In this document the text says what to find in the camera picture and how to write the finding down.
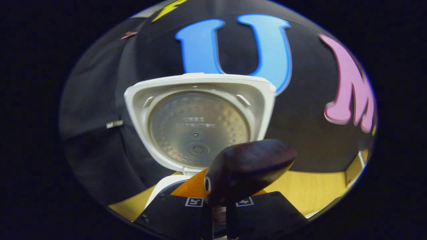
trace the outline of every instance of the yellow letter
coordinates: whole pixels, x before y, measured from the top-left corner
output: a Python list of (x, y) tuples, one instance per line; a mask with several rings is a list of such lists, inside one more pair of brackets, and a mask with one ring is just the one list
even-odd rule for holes
[(178, 1), (175, 1), (175, 2), (173, 2), (173, 3), (169, 4), (169, 5), (167, 5), (166, 7), (164, 7), (164, 8), (161, 10), (161, 12), (159, 13), (159, 15), (157, 15), (157, 17), (156, 17), (156, 18), (154, 18), (151, 22), (154, 22), (154, 21), (156, 21), (157, 19), (159, 19), (159, 18), (163, 17), (164, 15), (166, 15), (166, 14), (170, 13), (171, 11), (173, 11), (174, 9), (176, 9), (176, 8), (177, 8), (177, 5), (179, 5), (179, 4), (181, 4), (181, 3), (184, 3), (184, 2), (186, 2), (186, 1), (187, 1), (187, 0), (178, 0)]

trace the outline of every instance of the orange piece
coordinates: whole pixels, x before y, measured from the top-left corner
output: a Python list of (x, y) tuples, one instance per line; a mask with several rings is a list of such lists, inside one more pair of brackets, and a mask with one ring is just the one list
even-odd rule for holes
[[(188, 179), (186, 182), (181, 184), (175, 191), (171, 193), (171, 195), (174, 196), (181, 196), (181, 197), (197, 197), (197, 198), (205, 198), (208, 195), (208, 192), (205, 189), (205, 185), (203, 184), (205, 180), (205, 173), (208, 169), (205, 169), (190, 179)], [(264, 190), (261, 190), (255, 195), (261, 195), (267, 193)]]

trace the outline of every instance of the wooden surface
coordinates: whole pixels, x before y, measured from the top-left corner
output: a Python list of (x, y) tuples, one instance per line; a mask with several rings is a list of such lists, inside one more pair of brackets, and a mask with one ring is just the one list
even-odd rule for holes
[[(155, 186), (109, 207), (118, 214), (134, 221), (144, 210)], [(287, 171), (278, 180), (264, 189), (280, 191), (303, 215), (321, 210), (335, 198), (342, 196), (347, 188), (345, 172), (304, 173)]]

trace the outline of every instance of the metal inner lid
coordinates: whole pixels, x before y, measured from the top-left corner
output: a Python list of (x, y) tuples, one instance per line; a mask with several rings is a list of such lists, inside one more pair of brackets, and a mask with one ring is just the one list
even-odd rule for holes
[(249, 141), (244, 115), (229, 101), (203, 92), (162, 99), (150, 113), (149, 129), (157, 148), (171, 161), (203, 169), (224, 148)]

